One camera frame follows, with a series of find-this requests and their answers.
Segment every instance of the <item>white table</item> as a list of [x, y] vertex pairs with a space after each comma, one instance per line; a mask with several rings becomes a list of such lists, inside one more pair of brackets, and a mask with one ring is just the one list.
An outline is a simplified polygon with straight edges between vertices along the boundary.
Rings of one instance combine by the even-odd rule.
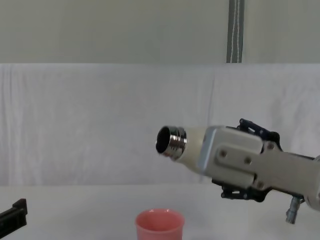
[[0, 210], [27, 199], [27, 226], [6, 240], [135, 240], [135, 216], [172, 208], [185, 216], [184, 240], [313, 240], [320, 212], [303, 204], [296, 225], [285, 222], [290, 197], [263, 203], [227, 200], [213, 184], [0, 187]]

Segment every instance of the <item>black plastic part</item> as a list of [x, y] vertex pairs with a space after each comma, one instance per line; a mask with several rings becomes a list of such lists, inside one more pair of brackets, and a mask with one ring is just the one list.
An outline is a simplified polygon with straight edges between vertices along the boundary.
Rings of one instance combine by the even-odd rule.
[[[228, 128], [231, 129], [237, 129], [239, 131], [245, 132], [247, 134], [252, 134], [255, 136], [260, 137], [263, 141], [271, 141], [274, 142], [277, 147], [282, 151], [282, 148], [280, 146], [280, 136], [279, 133], [275, 132], [275, 131], [269, 131], [255, 123], [253, 123], [252, 121], [249, 120], [245, 120], [243, 118], [240, 119], [239, 121], [239, 126], [237, 127], [231, 127], [229, 126]], [[307, 156], [301, 156], [301, 157], [305, 157], [306, 159], [310, 159], [313, 160], [313, 157], [307, 157]], [[222, 187], [222, 194], [221, 197], [224, 199], [240, 199], [240, 200], [254, 200], [258, 203], [261, 203], [265, 200], [267, 194], [271, 191], [271, 190], [276, 190], [276, 191], [280, 191], [286, 194], [290, 194], [294, 197], [300, 198], [302, 201], [304, 200], [304, 196], [294, 193], [294, 192], [287, 192], [281, 189], [272, 189], [272, 188], [268, 188], [264, 191], [260, 191], [260, 190], [256, 190], [252, 187], [249, 188], [241, 188], [238, 186], [234, 186], [234, 185], [230, 185], [230, 184], [226, 184], [224, 182], [219, 182], [216, 181], [214, 179], [212, 179], [212, 183], [213, 184], [217, 184], [219, 186]]]
[[0, 213], [0, 239], [27, 225], [27, 201], [22, 198], [7, 211]]

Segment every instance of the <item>white curtain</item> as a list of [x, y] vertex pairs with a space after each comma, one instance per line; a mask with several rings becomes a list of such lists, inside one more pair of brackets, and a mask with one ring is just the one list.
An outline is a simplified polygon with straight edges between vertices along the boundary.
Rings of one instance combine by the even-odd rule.
[[158, 130], [240, 118], [315, 157], [319, 79], [318, 64], [0, 65], [0, 184], [197, 183], [158, 156]]

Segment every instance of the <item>cup rim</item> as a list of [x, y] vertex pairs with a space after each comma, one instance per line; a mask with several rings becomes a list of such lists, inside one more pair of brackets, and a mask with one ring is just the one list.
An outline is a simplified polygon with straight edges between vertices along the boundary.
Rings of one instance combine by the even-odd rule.
[[[166, 211], [166, 212], [173, 213], [173, 214], [177, 215], [178, 217], [180, 217], [182, 219], [181, 224], [179, 224], [179, 226], [177, 226], [177, 227], [175, 227], [173, 229], [166, 230], [166, 231], [153, 231], [153, 230], [149, 230], [149, 229], [146, 229], [146, 228], [138, 225], [138, 223], [137, 223], [138, 217], [141, 216], [142, 214], [145, 214], [145, 213], [148, 213], [148, 212], [151, 212], [151, 211], [153, 211], [153, 212], [164, 212], [164, 211]], [[136, 216], [134, 223], [135, 223], [135, 226], [138, 229], [143, 230], [146, 233], [150, 233], [150, 234], [168, 234], [168, 233], [176, 231], [179, 228], [182, 228], [185, 225], [185, 217], [180, 212], [177, 212], [177, 211], [172, 210], [170, 208], [151, 208], [151, 209], [147, 209], [147, 210], [144, 210], [144, 211], [140, 212]]]

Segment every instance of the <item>pink cup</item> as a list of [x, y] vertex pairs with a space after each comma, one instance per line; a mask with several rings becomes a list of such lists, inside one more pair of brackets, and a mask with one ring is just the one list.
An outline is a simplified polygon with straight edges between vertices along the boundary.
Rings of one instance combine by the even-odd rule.
[[185, 218], [171, 209], [141, 212], [135, 219], [138, 240], [182, 240]]

